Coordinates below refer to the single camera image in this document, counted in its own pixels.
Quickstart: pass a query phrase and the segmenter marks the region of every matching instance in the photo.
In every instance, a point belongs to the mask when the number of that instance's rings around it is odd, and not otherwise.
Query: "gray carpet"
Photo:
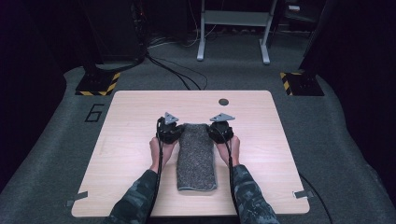
[[[234,35],[206,42],[205,60],[196,61],[198,44],[150,48],[151,56],[204,74],[207,90],[267,90],[288,138],[297,168],[316,188],[334,223],[396,223],[396,212],[375,171],[349,136],[342,107],[318,77],[324,97],[288,96],[280,72],[297,72],[307,39],[277,34],[271,64],[262,63],[259,36]],[[205,79],[172,63],[201,87]],[[75,218],[64,203],[78,192],[113,94],[76,96],[82,68],[67,72],[67,90],[35,147],[0,195],[0,223],[99,223],[101,217]],[[115,91],[186,90],[180,80],[149,60],[122,72]],[[94,104],[98,122],[84,122]],[[304,187],[312,190],[304,181]],[[329,223],[318,197],[305,215],[279,216],[281,223]],[[151,223],[233,223],[229,217],[154,218]]]

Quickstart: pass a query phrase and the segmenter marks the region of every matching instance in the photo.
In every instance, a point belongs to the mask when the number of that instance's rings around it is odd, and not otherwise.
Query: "person's left hand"
[[[173,149],[175,148],[176,143],[177,140],[172,144],[163,143],[163,167],[165,167],[165,164],[169,161],[169,159],[171,159],[172,152]],[[157,173],[158,165],[160,162],[160,146],[157,137],[153,137],[151,139],[151,141],[149,142],[149,147],[151,149],[151,158],[152,158],[152,164],[149,167],[149,169]]]

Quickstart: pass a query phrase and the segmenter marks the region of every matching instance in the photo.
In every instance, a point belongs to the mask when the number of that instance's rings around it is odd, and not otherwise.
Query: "printed number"
[[[90,113],[88,113],[87,118],[85,118],[85,122],[97,122],[97,121],[99,121],[99,118],[102,115],[102,111],[101,110],[94,110],[96,106],[104,106],[104,105],[93,105],[91,107]]]

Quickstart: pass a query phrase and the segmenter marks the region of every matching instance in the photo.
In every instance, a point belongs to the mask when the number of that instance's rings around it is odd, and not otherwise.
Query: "camouflage pattern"
[[[233,186],[241,223],[279,223],[246,166],[233,168]]]
[[[104,224],[142,224],[152,204],[157,174],[147,170],[113,207]],[[243,224],[279,223],[271,205],[244,165],[233,168],[233,184],[239,218]]]
[[[147,170],[126,191],[124,196],[113,207],[113,210],[102,223],[140,224],[146,217],[152,204],[157,174]]]

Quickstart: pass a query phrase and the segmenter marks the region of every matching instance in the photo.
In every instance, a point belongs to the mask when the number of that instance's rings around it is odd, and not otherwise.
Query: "light wood tabletop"
[[[227,99],[228,105],[220,105]],[[106,217],[151,165],[149,141],[157,119],[168,112],[177,124],[206,123],[220,113],[234,116],[229,124],[241,140],[240,162],[256,180],[265,200],[277,214],[304,214],[306,198],[290,147],[269,91],[118,91],[107,112],[75,201],[74,217]],[[177,144],[166,164],[152,211],[154,217],[236,215],[230,193],[229,173],[214,146],[217,189],[177,190]]]

